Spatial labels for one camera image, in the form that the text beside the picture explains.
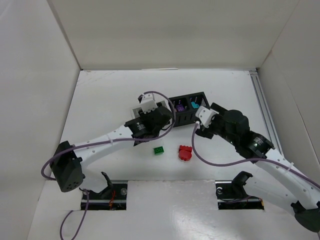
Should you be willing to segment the red studded lego brick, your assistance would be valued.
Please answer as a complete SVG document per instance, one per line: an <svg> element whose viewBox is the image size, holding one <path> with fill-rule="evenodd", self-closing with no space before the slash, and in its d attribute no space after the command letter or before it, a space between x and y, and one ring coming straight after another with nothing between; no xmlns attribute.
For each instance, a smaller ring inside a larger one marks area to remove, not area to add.
<svg viewBox="0 0 320 240"><path fill-rule="evenodd" d="M193 148L191 146L186 146L186 145L180 145L178 151L188 151L192 152Z"/></svg>

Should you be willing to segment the red rounded lego brick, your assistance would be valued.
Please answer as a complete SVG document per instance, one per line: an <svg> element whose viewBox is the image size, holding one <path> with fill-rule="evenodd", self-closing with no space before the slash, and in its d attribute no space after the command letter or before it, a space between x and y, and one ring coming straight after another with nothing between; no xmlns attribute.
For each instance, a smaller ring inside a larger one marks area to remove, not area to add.
<svg viewBox="0 0 320 240"><path fill-rule="evenodd" d="M188 150L180 150L178 152L178 157L180 160L188 162L191 160L192 158L192 153Z"/></svg>

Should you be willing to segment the teal lego brick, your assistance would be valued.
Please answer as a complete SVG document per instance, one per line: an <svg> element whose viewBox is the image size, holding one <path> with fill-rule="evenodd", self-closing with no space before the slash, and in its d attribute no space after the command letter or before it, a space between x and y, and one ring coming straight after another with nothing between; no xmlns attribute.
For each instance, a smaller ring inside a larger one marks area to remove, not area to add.
<svg viewBox="0 0 320 240"><path fill-rule="evenodd" d="M197 103L194 102L194 101L191 102L191 106L192 106L193 109L198 109L198 108L200 107L200 105L197 104Z"/></svg>

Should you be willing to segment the green arched lego brick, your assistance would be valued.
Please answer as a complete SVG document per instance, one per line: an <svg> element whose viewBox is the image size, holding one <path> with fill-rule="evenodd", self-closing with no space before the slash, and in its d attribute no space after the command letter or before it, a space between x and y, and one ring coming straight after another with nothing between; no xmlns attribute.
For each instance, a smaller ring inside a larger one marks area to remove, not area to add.
<svg viewBox="0 0 320 240"><path fill-rule="evenodd" d="M157 155L163 154L165 152L165 150L164 150L163 146L159 146L159 147L153 148L153 152L157 156Z"/></svg>

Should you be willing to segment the purple lego brick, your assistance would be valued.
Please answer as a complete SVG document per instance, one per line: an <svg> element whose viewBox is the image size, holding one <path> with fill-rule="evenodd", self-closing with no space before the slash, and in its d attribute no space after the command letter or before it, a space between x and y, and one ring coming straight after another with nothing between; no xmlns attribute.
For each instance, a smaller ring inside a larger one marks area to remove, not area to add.
<svg viewBox="0 0 320 240"><path fill-rule="evenodd" d="M175 109L177 112L184 112L186 110L185 106L183 104L178 104L175 106Z"/></svg>

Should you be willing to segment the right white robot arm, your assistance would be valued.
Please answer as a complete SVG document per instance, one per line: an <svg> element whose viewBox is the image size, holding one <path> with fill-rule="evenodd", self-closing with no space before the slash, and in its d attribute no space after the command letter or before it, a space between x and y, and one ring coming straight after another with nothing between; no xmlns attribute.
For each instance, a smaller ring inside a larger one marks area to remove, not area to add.
<svg viewBox="0 0 320 240"><path fill-rule="evenodd" d="M211 139L219 136L226 140L242 160L213 163L199 154L204 163L215 167L230 167L250 162L266 171L285 187L282 190L260 181L257 174L241 171L229 184L240 198L256 197L268 201L290 213L307 230L320 231L320 186L299 171L292 162L263 135L250 129L249 119L239 110L227 110L215 103L200 106L196 113L192 136Z"/></svg>

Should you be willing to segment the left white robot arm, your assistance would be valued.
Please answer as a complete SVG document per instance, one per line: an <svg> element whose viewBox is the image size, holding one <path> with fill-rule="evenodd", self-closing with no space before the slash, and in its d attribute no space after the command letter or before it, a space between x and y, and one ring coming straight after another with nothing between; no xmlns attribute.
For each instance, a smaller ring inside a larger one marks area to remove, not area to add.
<svg viewBox="0 0 320 240"><path fill-rule="evenodd" d="M138 118L85 143L60 143L49 166L61 192L77 188L101 195L109 192L111 181L107 174L103 172L103 178L98 178L89 172L88 166L116 151L158 139L160 131L172 119L173 113L165 106L159 106L149 113L141 112Z"/></svg>

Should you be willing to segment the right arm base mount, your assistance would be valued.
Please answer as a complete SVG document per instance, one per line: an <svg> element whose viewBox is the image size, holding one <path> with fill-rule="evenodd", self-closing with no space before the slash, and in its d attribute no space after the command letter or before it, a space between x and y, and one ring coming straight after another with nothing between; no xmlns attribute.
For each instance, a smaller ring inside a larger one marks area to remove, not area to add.
<svg viewBox="0 0 320 240"><path fill-rule="evenodd" d="M232 180L218 180L215 182L215 194L219 210L264 210L261 198L248 195L244 186L253 175L241 171Z"/></svg>

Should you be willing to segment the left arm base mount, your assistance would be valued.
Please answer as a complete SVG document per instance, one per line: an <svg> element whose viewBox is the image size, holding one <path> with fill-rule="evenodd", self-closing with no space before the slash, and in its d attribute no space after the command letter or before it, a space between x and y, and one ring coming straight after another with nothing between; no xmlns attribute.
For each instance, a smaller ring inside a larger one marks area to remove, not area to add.
<svg viewBox="0 0 320 240"><path fill-rule="evenodd" d="M92 211L124 211L127 209L128 182L111 180L106 172L98 177L87 172L80 185L82 191L81 210Z"/></svg>

